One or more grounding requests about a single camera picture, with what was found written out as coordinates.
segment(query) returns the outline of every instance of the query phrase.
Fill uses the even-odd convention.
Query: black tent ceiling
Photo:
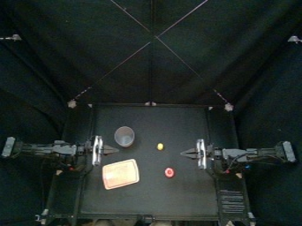
[[[23,40],[2,50],[65,104],[236,104],[300,13],[300,0],[3,0],[0,35]]]

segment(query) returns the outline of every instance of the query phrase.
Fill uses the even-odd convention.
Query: small yellow object
[[[163,151],[163,149],[165,149],[165,145],[162,143],[158,143],[157,150]]]

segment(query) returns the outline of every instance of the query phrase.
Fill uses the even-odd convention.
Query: black fabric backdrop
[[[3,0],[0,37],[23,40],[0,41],[0,144],[8,136],[61,139],[74,98],[224,105],[216,89],[236,105],[241,146],[288,139],[301,158],[301,45],[288,43],[300,35],[301,6],[300,0]],[[0,201],[22,200],[31,212],[10,204],[0,219],[40,211],[40,163],[8,177],[15,163],[0,162]],[[301,165],[268,172],[266,181],[261,169],[248,180],[254,211],[273,225],[296,225]],[[26,179],[35,189],[20,199]]]

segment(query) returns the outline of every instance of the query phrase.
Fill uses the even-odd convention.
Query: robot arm
[[[213,148],[213,146],[206,147],[205,140],[200,139],[197,148],[181,154],[191,159],[198,159],[198,168],[202,170],[214,170],[220,173],[229,173],[230,170],[237,173],[240,168],[250,162],[280,164],[297,161],[289,141],[280,142],[273,148],[249,148],[242,150]]]
[[[63,140],[57,140],[54,144],[26,144],[14,137],[7,138],[6,147],[2,156],[4,158],[16,158],[20,154],[36,155],[45,158],[54,157],[61,159],[69,156],[71,161],[77,161],[78,156],[93,154],[93,165],[99,166],[103,154],[113,154],[119,150],[103,145],[101,136],[89,140],[86,144],[70,144]]]

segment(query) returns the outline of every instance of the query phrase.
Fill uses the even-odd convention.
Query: red ball
[[[166,177],[171,178],[175,175],[175,170],[173,168],[166,168]]]

